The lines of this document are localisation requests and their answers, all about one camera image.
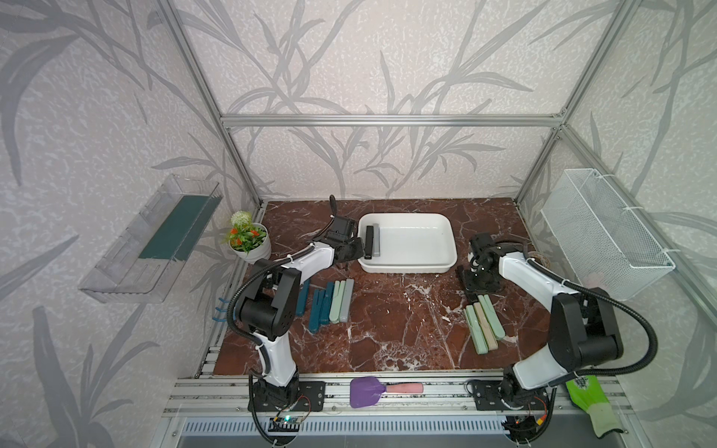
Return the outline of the pale green pliers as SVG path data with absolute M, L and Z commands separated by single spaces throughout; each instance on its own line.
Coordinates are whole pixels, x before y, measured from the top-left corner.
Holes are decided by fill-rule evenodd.
M 488 324 L 493 332 L 494 337 L 497 341 L 502 341 L 506 337 L 506 332 L 500 322 L 498 314 L 494 309 L 493 303 L 487 295 L 481 295 L 479 297 L 481 307 L 487 317 Z

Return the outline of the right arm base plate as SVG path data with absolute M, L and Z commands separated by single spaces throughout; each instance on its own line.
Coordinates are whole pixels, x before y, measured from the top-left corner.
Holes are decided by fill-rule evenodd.
M 550 402 L 545 388 L 528 390 L 509 376 L 500 380 L 472 379 L 465 388 L 478 411 L 531 412 L 546 410 Z

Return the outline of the white rectangular storage tray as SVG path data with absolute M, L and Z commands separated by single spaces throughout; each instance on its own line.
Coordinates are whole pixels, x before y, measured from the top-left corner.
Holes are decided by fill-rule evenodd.
M 358 260 L 371 274 L 443 274 L 457 262 L 457 248 L 449 219 L 433 213 L 371 213 L 358 222 L 380 226 L 380 256 Z

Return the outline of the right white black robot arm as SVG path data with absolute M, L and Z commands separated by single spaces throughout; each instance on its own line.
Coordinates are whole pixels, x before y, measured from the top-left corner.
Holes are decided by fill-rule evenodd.
M 489 233 L 478 233 L 470 240 L 469 267 L 457 268 L 457 275 L 471 299 L 498 291 L 500 283 L 507 280 L 550 314 L 546 345 L 505 371 L 500 392 L 506 399 L 581 376 L 636 373 L 657 357 L 657 333 L 645 317 L 602 289 L 588 289 L 552 272 L 528 255 L 524 242 L 496 241 Z M 602 369 L 602 364 L 624 354 L 617 310 L 643 328 L 647 349 L 632 364 Z

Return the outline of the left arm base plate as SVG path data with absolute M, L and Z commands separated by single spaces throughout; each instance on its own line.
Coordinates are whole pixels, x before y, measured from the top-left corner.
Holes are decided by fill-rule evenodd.
M 325 382 L 292 381 L 280 388 L 258 380 L 250 387 L 248 410 L 260 413 L 277 413 L 280 410 L 321 412 L 325 398 Z

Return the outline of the mint green pliers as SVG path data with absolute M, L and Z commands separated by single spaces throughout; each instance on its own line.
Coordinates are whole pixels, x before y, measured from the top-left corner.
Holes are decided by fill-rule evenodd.
M 474 349 L 478 355 L 486 355 L 488 353 L 488 345 L 481 329 L 478 317 L 475 313 L 474 307 L 469 304 L 464 309 L 464 315 L 470 330 L 472 337 L 472 343 Z

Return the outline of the beige pliers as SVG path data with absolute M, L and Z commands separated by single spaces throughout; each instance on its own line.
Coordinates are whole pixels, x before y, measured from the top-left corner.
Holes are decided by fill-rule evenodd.
M 476 313 L 476 317 L 478 318 L 480 328 L 484 334 L 485 341 L 487 342 L 487 348 L 489 351 L 494 351 L 499 348 L 498 342 L 496 340 L 496 337 L 493 333 L 493 330 L 488 322 L 487 314 L 485 313 L 483 307 L 479 302 L 476 302 L 474 304 L 474 312 Z

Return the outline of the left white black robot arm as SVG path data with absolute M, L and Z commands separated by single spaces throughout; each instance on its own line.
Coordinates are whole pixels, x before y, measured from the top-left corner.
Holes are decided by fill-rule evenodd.
M 326 228 L 302 250 L 276 261 L 261 259 L 255 263 L 248 280 L 229 300 L 226 323 L 231 332 L 257 349 L 261 362 L 259 384 L 285 394 L 298 388 L 299 373 L 291 356 L 289 329 L 302 287 L 315 274 L 363 255 L 356 220 L 333 213 Z

